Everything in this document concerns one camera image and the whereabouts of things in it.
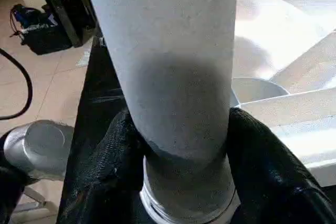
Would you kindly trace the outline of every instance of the black leather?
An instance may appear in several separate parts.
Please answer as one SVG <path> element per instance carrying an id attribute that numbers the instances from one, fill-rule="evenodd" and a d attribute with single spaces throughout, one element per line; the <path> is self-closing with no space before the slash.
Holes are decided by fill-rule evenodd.
<path id="1" fill-rule="evenodd" d="M 336 223 L 331 202 L 264 124 L 231 109 L 227 153 L 246 223 Z"/>

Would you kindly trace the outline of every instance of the black bag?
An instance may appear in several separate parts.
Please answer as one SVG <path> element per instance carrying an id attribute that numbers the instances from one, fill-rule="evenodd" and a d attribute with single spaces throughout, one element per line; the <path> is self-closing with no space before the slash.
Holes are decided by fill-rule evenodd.
<path id="1" fill-rule="evenodd" d="M 23 5 L 15 5 L 11 10 L 10 24 L 14 34 L 22 40 L 21 45 L 27 45 L 37 55 L 61 51 L 72 47 L 71 41 L 60 22 L 49 8 L 46 12 Z M 18 30 L 14 19 L 21 25 Z"/>

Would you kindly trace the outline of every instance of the black hose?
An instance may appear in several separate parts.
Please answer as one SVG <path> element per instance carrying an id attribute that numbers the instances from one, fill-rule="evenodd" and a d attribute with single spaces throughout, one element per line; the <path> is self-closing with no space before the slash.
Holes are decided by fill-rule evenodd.
<path id="1" fill-rule="evenodd" d="M 25 106 L 22 108 L 22 110 L 13 115 L 0 116 L 0 121 L 2 121 L 2 120 L 18 118 L 19 116 L 23 115 L 29 109 L 30 105 L 32 104 L 32 99 L 33 99 L 33 84 L 31 83 L 31 79 L 26 69 L 16 59 L 14 59 L 10 54 L 2 50 L 1 48 L 0 48 L 0 54 L 3 55 L 5 58 L 7 58 L 7 60 L 13 63 L 21 71 L 21 73 L 26 79 L 27 88 L 28 88 L 27 101 L 26 101 Z"/>

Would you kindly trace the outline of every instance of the white pipe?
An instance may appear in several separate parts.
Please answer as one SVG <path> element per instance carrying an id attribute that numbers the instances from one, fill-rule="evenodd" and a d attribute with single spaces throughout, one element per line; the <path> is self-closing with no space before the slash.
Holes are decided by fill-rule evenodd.
<path id="1" fill-rule="evenodd" d="M 149 163 L 172 179 L 199 176 L 225 142 L 236 0 L 92 2 L 136 128 L 159 157 Z"/>

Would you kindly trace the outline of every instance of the black table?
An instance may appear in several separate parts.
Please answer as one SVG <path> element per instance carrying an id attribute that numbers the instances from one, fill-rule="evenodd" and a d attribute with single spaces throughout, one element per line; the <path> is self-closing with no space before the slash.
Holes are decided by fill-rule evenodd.
<path id="1" fill-rule="evenodd" d="M 68 223 L 65 217 L 70 214 L 69 210 L 78 198 L 75 182 L 82 163 L 104 137 L 114 116 L 126 106 L 110 55 L 107 48 L 101 45 L 100 37 L 101 31 L 97 28 L 78 106 L 57 223 Z M 133 205 L 133 223 L 153 223 L 139 197 L 134 199 Z"/>

